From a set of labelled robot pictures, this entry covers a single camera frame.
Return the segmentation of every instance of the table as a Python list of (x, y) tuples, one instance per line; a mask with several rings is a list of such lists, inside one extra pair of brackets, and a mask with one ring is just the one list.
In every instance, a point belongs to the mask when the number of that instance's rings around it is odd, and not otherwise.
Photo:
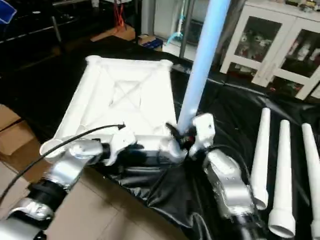
[[(1, 79), (0, 104), (7, 105), (34, 129), (40, 140), (53, 136), (86, 67), (85, 57), (160, 60), (191, 67), (192, 63), (165, 52), (156, 52), (116, 38), (86, 42), (81, 48), (46, 60)], [(172, 70), (171, 84), (178, 116), (189, 75)], [(204, 89), (199, 112), (214, 115), (215, 144), (227, 144), (244, 156), (251, 169), (261, 109), (271, 109), (267, 190), (269, 205), (260, 212), (268, 221), (273, 205), (279, 126), (282, 119), (291, 123), (293, 215), (296, 239), (310, 239), (312, 213), (301, 124), (312, 125), (320, 139), (320, 106), (278, 96), (265, 88), (240, 79), (211, 72)], [(186, 161), (179, 166), (122, 159), (113, 167), (95, 167), (99, 172), (129, 191), (145, 206), (182, 229), (191, 240), (224, 239), (226, 230), (220, 220), (211, 186), (201, 166)], [(279, 239), (269, 233), (267, 239)]]

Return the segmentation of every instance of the glass cabinet door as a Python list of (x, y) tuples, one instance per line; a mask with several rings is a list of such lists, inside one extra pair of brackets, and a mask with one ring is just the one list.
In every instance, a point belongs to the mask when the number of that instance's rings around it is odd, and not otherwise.
[(248, 69), (251, 69), (252, 82), (258, 83), (296, 17), (248, 4), (249, 1), (238, 20), (220, 72), (230, 74), (235, 71), (237, 75), (248, 77)]
[(271, 91), (305, 99), (319, 81), (320, 23), (298, 18), (267, 71)]
[(320, 85), (318, 85), (315, 90), (306, 98), (307, 102), (320, 104)]
[(235, 55), (261, 63), (281, 25), (279, 22), (250, 16), (241, 34)]

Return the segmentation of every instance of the white cabinet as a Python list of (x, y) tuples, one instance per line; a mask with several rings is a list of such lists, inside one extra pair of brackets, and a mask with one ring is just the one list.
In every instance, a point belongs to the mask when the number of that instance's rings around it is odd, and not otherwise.
[(319, 65), (320, 13), (248, 0), (220, 71), (303, 100), (320, 81)]
[(311, 97), (320, 99), (320, 85), (311, 93)]

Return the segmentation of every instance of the blue object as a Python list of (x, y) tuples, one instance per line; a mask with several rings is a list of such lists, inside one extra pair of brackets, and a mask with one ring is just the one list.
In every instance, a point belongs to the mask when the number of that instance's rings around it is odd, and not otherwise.
[(144, 47), (146, 47), (146, 48), (148, 48), (148, 49), (155, 49), (155, 48), (157, 48), (157, 47), (162, 46), (163, 43), (164, 43), (164, 42), (163, 42), (162, 40), (156, 38), (156, 39), (154, 39), (153, 41), (148, 41), (148, 42), (142, 44), (142, 46), (144, 46)]
[(8, 24), (16, 14), (17, 10), (7, 3), (5, 0), (0, 0), (0, 24)]
[(171, 41), (175, 38), (182, 40), (182, 38), (184, 37), (183, 33), (181, 32), (174, 32), (168, 39), (168, 41), (166, 42), (166, 45), (170, 44)]
[(210, 0), (177, 124), (184, 133), (196, 116), (231, 0)]

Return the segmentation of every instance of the pipe end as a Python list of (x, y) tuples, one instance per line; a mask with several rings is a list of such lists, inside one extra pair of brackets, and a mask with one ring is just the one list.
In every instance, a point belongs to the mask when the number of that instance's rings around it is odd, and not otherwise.
[(253, 196), (258, 210), (265, 210), (268, 207), (269, 194), (266, 189), (252, 186)]
[(290, 239), (296, 235), (296, 220), (287, 210), (272, 209), (268, 227), (272, 233), (281, 238)]
[(270, 108), (268, 108), (268, 107), (264, 107), (262, 109), (262, 111), (265, 112), (266, 114), (270, 114), (270, 112), (271, 112)]
[[(63, 142), (62, 140), (54, 139), (54, 138), (46, 141), (40, 147), (40, 150), (39, 150), (40, 155), (42, 156), (43, 154), (50, 151), (52, 148), (56, 147), (57, 145), (61, 144), (62, 142)], [(58, 159), (60, 154), (63, 153), (64, 150), (65, 150), (64, 147), (58, 148), (57, 150), (55, 150), (52, 153), (50, 153), (49, 155), (47, 155), (45, 157), (45, 160), (47, 160), (49, 163), (53, 164)]]
[(172, 61), (169, 61), (169, 60), (166, 60), (166, 59), (160, 60), (160, 63), (161, 63), (163, 66), (168, 67), (168, 68), (171, 68), (172, 65), (174, 64)]
[(85, 58), (85, 60), (90, 64), (95, 64), (95, 63), (99, 62), (101, 59), (102, 59), (102, 57), (100, 57), (98, 55), (90, 55)]
[(320, 240), (320, 219), (316, 219), (312, 221), (311, 234), (312, 234), (313, 240)]
[(286, 119), (281, 120), (280, 125), (286, 126), (286, 127), (290, 127), (290, 122)]
[(305, 131), (311, 130), (311, 132), (312, 132), (312, 127), (309, 123), (305, 122), (301, 126), (302, 126), (302, 130), (305, 130)]

